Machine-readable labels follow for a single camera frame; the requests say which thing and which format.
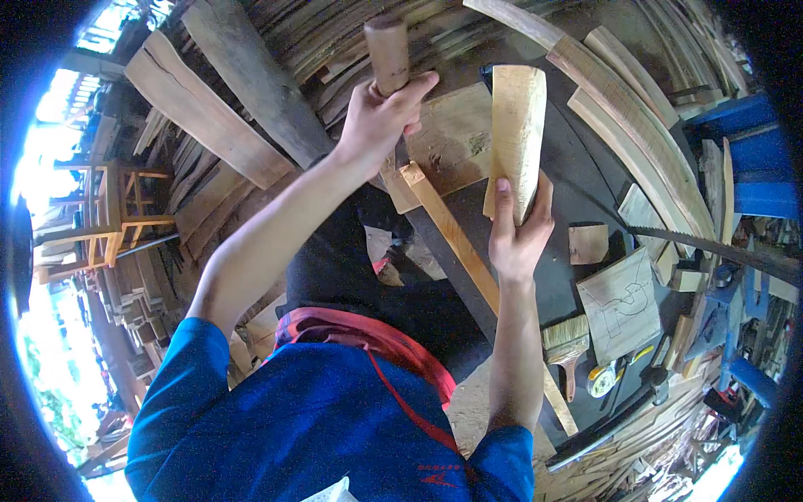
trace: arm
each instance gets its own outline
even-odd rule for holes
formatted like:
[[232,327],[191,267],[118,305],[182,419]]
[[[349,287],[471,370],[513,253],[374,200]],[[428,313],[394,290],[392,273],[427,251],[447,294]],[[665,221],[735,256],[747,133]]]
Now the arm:
[[358,85],[335,149],[214,252],[187,317],[200,317],[231,333],[312,232],[379,172],[402,132],[420,130],[421,99],[437,82],[438,74],[429,71],[388,99],[373,85]]
[[510,183],[500,178],[495,214],[489,254],[499,277],[499,320],[488,430],[518,424],[533,432],[544,401],[544,366],[532,274],[555,226],[552,183],[539,174],[532,213],[516,228]]

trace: hand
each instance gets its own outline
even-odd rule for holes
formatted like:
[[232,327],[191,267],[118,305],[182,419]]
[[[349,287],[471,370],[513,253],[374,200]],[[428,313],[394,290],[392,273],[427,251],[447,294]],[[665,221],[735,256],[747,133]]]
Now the hand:
[[359,169],[366,181],[376,176],[402,132],[410,135],[421,130],[421,100],[439,80],[437,73],[426,71],[387,99],[379,95],[376,83],[357,85],[335,151],[349,167]]
[[502,282],[532,281],[532,273],[554,227],[552,182],[544,171],[538,174],[538,190],[532,212],[519,228],[513,224],[510,182],[506,178],[496,180],[496,213],[488,254],[499,276],[499,285]]

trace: person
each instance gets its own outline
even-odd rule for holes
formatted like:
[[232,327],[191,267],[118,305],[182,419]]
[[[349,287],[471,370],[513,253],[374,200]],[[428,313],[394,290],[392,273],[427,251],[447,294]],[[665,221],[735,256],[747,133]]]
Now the person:
[[[387,99],[358,85],[334,150],[212,255],[134,422],[125,474],[137,499],[304,500],[344,477],[360,502],[532,499],[543,398],[532,277],[553,228],[552,184],[540,175],[516,228],[510,183],[497,183],[490,419],[469,459],[443,409],[449,366],[482,334],[447,280],[387,287],[366,254],[366,182],[402,133],[421,129],[438,78],[423,73]],[[228,337],[285,269],[277,349],[229,391]]]

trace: paint brush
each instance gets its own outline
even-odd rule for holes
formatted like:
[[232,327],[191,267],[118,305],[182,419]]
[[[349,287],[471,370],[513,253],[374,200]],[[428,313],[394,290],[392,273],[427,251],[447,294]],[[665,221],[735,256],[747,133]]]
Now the paint brush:
[[589,349],[589,318],[585,314],[572,317],[541,332],[544,342],[544,363],[561,365],[566,372],[566,402],[574,400],[574,366]]

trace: red strap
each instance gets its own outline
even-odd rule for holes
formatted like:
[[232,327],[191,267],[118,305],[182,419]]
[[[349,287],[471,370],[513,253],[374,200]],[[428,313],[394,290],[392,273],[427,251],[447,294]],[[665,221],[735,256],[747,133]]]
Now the red strap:
[[365,351],[368,354],[368,357],[371,359],[373,363],[373,368],[377,371],[377,375],[379,375],[379,379],[382,380],[382,383],[385,384],[385,387],[388,388],[390,393],[396,399],[396,402],[399,403],[401,409],[405,412],[405,414],[410,417],[410,420],[413,421],[415,425],[417,425],[422,431],[426,432],[426,435],[430,436],[435,441],[441,443],[443,446],[449,448],[454,453],[461,455],[460,450],[457,448],[457,443],[454,441],[454,437],[443,430],[442,428],[432,425],[429,423],[425,418],[415,412],[413,408],[410,407],[409,404],[404,400],[404,398],[399,395],[396,389],[393,388],[393,385],[388,381],[385,377],[385,374],[382,373],[382,370],[379,368],[377,364],[377,360],[373,358],[373,354],[370,351]]

